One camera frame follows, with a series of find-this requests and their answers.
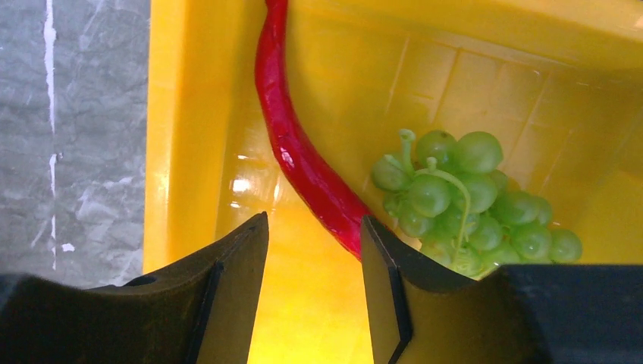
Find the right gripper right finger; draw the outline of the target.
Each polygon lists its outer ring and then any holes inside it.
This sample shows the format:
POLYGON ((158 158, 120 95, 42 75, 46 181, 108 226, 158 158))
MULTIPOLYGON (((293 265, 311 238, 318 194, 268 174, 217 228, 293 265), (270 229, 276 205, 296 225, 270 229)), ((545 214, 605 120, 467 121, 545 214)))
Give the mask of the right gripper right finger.
POLYGON ((640 363, 639 265, 504 265, 476 281, 361 224, 376 363, 640 363))

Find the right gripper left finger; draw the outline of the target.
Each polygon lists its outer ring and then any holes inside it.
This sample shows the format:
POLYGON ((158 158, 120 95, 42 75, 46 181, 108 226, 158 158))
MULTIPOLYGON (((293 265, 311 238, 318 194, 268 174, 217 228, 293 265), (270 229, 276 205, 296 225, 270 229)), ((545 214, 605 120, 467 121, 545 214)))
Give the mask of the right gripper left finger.
POLYGON ((122 285, 80 289, 1 276, 3 363, 245 363, 268 217, 122 285))

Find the yellow plastic tray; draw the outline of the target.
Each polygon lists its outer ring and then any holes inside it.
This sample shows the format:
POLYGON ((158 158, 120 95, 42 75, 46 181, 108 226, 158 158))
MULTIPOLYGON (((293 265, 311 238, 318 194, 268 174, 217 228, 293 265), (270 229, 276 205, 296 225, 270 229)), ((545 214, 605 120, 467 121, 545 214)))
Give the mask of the yellow plastic tray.
MULTIPOLYGON (((153 1, 143 270, 268 213, 251 363, 370 363, 362 269, 271 154, 254 86, 262 1, 153 1)), ((642 261, 640 1, 291 1, 301 124, 384 216, 372 163, 401 128, 499 139, 591 263, 642 261)))

